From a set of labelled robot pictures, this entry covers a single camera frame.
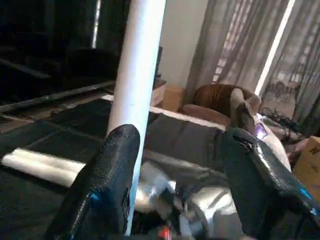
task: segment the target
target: black rubber grip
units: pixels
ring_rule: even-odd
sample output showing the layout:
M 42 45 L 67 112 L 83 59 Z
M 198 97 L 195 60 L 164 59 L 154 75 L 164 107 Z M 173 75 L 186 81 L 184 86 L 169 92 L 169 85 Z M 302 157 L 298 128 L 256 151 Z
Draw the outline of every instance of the black rubber grip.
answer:
M 245 234 L 259 240 L 282 239 L 279 236 L 290 236 L 292 228 L 294 217 L 284 218 L 288 213 L 297 219 L 319 218 L 317 202 L 264 142 L 231 128 L 223 134 L 221 152 Z
M 139 146 L 140 134 L 133 125 L 114 129 L 77 175 L 45 239 L 97 239 L 122 234 Z

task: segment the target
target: blue light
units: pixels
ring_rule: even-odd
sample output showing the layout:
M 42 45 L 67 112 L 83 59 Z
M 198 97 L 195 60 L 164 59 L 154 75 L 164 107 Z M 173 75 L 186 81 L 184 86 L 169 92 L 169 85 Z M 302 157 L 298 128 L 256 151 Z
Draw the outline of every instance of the blue light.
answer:
M 303 195 L 305 195 L 308 199 L 312 200 L 312 196 L 309 194 L 309 192 L 307 191 L 307 189 L 305 189 L 305 188 L 300 188 L 300 192 L 302 192 Z

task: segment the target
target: white wall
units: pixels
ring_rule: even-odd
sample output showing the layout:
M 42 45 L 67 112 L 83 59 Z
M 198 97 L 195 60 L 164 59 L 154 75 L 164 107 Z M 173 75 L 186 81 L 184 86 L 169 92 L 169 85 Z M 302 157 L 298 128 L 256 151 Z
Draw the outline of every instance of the white wall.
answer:
M 207 3 L 208 0 L 167 0 L 159 71 L 169 86 L 186 86 Z

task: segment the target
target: brown armchair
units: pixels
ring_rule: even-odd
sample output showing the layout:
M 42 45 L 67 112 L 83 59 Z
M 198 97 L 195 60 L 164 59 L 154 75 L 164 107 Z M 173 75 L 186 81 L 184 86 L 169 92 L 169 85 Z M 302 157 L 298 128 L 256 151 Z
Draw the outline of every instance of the brown armchair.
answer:
M 230 96 L 234 89 L 241 89 L 244 99 L 256 114 L 261 99 L 253 92 L 229 84 L 208 84 L 201 86 L 194 94 L 191 104 L 180 108 L 182 114 L 207 120 L 228 127 L 230 125 Z

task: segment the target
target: dark gray fabric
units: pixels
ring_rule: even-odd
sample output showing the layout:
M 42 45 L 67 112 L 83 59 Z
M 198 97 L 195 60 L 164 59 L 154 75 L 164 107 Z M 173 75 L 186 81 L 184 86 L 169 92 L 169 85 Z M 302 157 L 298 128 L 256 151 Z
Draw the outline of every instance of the dark gray fabric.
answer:
M 99 99 L 0 135 L 0 156 L 20 147 L 87 163 L 101 147 L 110 109 Z M 221 132 L 150 113 L 145 149 L 221 170 L 214 144 Z M 39 239 L 67 189 L 1 165 L 0 183 L 0 239 Z

